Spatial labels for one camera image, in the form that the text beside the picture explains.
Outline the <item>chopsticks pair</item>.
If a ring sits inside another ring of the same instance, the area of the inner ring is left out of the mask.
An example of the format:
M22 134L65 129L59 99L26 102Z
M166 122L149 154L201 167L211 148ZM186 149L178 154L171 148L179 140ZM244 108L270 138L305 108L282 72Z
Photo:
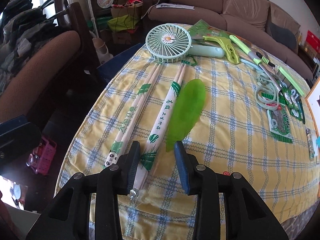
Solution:
M185 63L180 65L147 138L144 150L140 156L133 189L130 191L131 199L138 198L139 192L143 188L148 174L155 162L157 152L162 144L176 100L181 91L181 84L186 68L187 65Z
M136 98L134 99L129 110L127 111L127 114L125 115L125 119L121 123L119 132L111 146L109 154L104 163L105 167L109 167L112 164L115 164L118 158L126 150L129 138L131 137L137 118L140 115L140 112L144 106L146 98L148 97L151 87L154 85L157 76L159 75L161 67L162 65L160 63L155 64L155 66L150 71L148 77L141 85L136 95Z

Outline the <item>green translucent leaf plate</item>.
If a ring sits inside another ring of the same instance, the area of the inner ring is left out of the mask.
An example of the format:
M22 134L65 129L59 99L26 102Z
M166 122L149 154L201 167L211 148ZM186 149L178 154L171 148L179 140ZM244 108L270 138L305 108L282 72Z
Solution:
M206 89L200 79L189 81L181 90L168 124L166 148L174 149L176 141L182 141L200 118L206 99Z

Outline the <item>green rectangular case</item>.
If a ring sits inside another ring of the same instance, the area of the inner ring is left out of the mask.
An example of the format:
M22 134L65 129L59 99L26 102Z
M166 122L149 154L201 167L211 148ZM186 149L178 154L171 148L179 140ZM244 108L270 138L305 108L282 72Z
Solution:
M302 80L299 79L301 76L291 67L277 66L277 76L286 88L294 89L302 97L306 96L301 83Z

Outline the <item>cardboard box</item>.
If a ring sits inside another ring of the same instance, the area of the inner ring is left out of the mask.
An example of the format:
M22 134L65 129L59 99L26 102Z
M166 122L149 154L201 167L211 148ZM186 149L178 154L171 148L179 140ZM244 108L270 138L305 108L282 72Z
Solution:
M311 88L310 92L308 92L305 97L306 104L310 111L316 134L319 136L319 128L320 128L320 107L319 107L319 89L320 83L319 78L316 80L315 84Z

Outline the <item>yellow plaid tablecloth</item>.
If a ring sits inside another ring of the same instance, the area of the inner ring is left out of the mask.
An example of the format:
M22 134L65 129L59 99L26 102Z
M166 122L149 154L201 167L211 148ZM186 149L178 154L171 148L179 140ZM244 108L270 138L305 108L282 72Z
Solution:
M257 105L255 71L245 64L197 58L184 82L200 79L206 102L200 119L184 139L185 149L217 173L240 172L281 222L290 239L301 236L311 218L318 218L319 160L310 159L306 121L289 117L292 142L277 141L266 111ZM63 160L56 189L76 172L103 169L105 159L137 92L155 65L141 48L108 83L75 134ZM184 193L174 153L158 150L153 169L137 200L119 197L125 239L191 239L196 198Z

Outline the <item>green seaweed snack packet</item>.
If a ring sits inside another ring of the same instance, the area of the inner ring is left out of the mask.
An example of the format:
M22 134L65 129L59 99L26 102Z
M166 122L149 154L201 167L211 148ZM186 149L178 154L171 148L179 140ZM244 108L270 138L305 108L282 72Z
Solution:
M281 104L276 110L267 110L269 129L273 137L281 142L292 143L289 117Z

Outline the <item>green carabiner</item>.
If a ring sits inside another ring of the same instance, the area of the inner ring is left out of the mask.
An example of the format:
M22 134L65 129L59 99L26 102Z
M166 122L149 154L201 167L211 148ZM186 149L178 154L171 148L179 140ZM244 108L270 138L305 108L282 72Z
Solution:
M190 65L192 67L197 66L197 61L195 60L195 57L193 57L193 55L187 55L185 57L185 59L183 59L181 62L183 64L187 64L187 65Z

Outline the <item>small glass vial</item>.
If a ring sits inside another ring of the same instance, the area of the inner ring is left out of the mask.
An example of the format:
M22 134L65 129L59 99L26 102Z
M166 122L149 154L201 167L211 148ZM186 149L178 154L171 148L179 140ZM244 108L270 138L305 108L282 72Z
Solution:
M312 134L311 134L311 130L309 128L306 129L306 138L307 138L307 143L308 143L309 158L313 159L315 152L313 149Z

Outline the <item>green can opener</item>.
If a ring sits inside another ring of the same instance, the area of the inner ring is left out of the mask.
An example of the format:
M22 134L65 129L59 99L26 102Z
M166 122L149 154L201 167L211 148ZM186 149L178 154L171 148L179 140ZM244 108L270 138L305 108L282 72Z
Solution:
M220 47L225 52L225 55L227 57L227 60L231 64L239 64L240 63L240 57L238 53L236 52L235 48L233 47L231 40L226 37L220 37L220 36L203 36L203 40L206 42L216 42L220 45Z

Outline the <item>mint handheld fan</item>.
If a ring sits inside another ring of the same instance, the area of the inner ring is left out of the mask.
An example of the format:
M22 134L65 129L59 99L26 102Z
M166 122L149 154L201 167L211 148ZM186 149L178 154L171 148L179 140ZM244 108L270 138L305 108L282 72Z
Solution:
M217 46L192 44L191 36L176 24L161 24L149 31L145 45L157 63L174 63L188 55L222 58L225 52Z

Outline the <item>brown chair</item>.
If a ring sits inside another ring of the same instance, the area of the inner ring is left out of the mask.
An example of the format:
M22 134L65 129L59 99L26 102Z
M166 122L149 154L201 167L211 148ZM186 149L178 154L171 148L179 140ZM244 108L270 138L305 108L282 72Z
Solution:
M71 26L51 38L12 78L1 95L1 122L25 116L44 128L71 81L84 69L85 18L78 2L67 10Z

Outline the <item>large green food bag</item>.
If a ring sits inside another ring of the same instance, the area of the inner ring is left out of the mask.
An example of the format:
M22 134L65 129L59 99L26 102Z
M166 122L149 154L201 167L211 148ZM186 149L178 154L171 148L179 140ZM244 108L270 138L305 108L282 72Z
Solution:
M196 22L188 29L188 32L193 40L201 40L204 36L218 36L229 38L231 34L216 27L211 27L204 20L199 20L198 22Z

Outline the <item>brown sofa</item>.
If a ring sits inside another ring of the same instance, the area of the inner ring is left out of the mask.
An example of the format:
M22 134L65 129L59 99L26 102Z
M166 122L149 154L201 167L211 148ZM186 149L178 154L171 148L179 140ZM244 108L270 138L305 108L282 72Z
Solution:
M300 25L281 7L269 0L169 0L193 9L151 7L148 19L163 23L193 25L204 20L274 55L306 80L312 71L298 56Z

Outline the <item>paper on sofa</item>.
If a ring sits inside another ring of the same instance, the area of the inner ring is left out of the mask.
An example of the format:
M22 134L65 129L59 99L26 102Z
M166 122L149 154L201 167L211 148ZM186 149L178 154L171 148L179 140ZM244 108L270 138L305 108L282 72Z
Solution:
M161 4L156 5L156 8L194 10L194 6L182 5L182 4L171 4L171 3L161 3Z

